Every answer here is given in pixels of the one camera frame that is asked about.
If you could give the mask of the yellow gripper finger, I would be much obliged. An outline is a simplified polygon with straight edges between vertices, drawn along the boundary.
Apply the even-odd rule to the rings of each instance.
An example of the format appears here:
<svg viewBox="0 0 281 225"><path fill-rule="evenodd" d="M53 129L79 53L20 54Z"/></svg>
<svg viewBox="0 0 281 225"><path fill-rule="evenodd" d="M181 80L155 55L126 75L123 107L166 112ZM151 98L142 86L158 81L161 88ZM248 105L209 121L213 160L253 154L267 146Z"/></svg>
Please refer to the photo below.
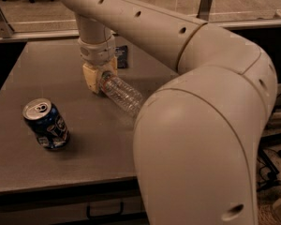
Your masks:
<svg viewBox="0 0 281 225"><path fill-rule="evenodd" d="M117 57L114 56L109 62L104 64L101 68L102 72L111 72L113 75L117 74Z"/></svg>
<svg viewBox="0 0 281 225"><path fill-rule="evenodd" d="M82 71L83 71L83 75L84 75L84 79L86 81L86 84L88 86L88 88L98 94L99 93L99 80L101 77L101 73L99 71L99 69L97 67L88 65L87 63L85 63L82 66Z"/></svg>

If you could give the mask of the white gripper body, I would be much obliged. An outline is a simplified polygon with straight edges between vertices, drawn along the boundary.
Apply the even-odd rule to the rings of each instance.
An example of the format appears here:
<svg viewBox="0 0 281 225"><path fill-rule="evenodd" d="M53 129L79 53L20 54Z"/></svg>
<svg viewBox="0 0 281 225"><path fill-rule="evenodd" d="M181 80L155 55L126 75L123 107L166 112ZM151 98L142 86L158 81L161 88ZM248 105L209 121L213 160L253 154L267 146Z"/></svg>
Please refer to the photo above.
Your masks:
<svg viewBox="0 0 281 225"><path fill-rule="evenodd" d="M85 42L79 37L78 44L81 58L95 66L104 65L115 56L114 36L110 36L106 41L100 43Z"/></svg>

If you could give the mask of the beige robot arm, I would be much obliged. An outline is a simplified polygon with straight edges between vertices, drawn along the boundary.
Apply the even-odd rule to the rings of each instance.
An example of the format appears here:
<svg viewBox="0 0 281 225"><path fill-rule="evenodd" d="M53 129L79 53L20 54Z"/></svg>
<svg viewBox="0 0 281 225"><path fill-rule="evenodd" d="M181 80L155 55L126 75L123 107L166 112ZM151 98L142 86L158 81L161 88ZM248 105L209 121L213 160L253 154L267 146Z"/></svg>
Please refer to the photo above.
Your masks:
<svg viewBox="0 0 281 225"><path fill-rule="evenodd" d="M276 100L269 55L224 28L138 0L60 0L172 69L136 119L150 225L258 225L256 158Z"/></svg>

